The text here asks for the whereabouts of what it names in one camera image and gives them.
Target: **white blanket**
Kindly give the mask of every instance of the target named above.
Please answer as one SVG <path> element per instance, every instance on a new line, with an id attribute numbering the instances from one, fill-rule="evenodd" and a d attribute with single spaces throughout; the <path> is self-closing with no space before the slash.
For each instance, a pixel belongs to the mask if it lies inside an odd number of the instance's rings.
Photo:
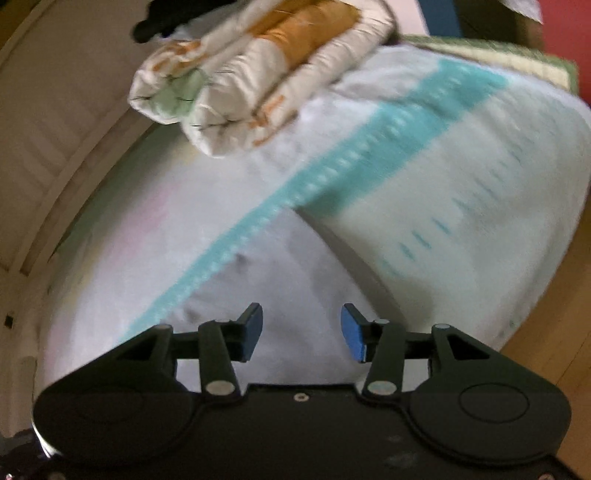
<path id="1" fill-rule="evenodd" d="M 351 246 L 412 330 L 452 323 L 498 348 L 569 244 L 590 125 L 546 84 L 401 46 L 248 154 L 205 157 L 163 127 L 60 248 L 37 388 L 164 319 L 286 207 Z"/>

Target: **bed frame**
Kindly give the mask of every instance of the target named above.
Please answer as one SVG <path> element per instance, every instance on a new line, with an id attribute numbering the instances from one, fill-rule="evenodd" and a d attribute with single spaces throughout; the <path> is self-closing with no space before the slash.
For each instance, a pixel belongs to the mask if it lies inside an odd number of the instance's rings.
<path id="1" fill-rule="evenodd" d="M 0 319 L 151 125 L 126 97 L 146 0 L 41 0 L 0 50 Z"/>

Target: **green trim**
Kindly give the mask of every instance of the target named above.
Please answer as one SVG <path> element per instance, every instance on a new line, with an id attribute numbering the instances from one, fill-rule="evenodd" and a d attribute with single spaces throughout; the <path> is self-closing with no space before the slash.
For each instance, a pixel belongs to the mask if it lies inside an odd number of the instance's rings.
<path id="1" fill-rule="evenodd" d="M 540 50 L 532 50 L 521 45 L 503 43 L 497 41 L 477 40 L 475 38 L 443 38 L 425 37 L 422 35 L 403 35 L 402 39 L 417 47 L 429 48 L 436 45 L 452 45 L 459 47 L 472 47 L 480 50 L 493 50 L 500 53 L 511 53 L 526 59 L 537 60 L 553 67 L 565 70 L 569 75 L 570 92 L 579 94 L 579 68 L 572 61 L 561 59 L 553 55 L 546 55 Z"/>

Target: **orange fabric panel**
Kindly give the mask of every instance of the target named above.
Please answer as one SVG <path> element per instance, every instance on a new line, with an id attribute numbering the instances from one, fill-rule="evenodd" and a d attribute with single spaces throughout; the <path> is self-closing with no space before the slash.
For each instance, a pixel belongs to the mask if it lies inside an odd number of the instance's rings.
<path id="1" fill-rule="evenodd" d="M 267 13 L 267 15 L 249 28 L 248 33 L 253 37 L 256 37 L 274 27 L 279 22 L 284 21 L 292 13 L 312 5 L 316 3 L 316 1 L 317 0 L 283 0 L 272 11 Z"/>
<path id="2" fill-rule="evenodd" d="M 277 45 L 293 70 L 322 45 L 354 26 L 359 17 L 359 10 L 352 5 L 323 0 L 297 11 L 259 38 Z"/>

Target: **wooden floor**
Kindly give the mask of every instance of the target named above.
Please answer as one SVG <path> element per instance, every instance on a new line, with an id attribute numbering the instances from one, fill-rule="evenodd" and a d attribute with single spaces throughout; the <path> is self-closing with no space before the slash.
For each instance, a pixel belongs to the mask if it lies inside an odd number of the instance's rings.
<path id="1" fill-rule="evenodd" d="M 573 418 L 559 457 L 591 480 L 591 201 L 546 295 L 503 353 L 568 396 Z"/>

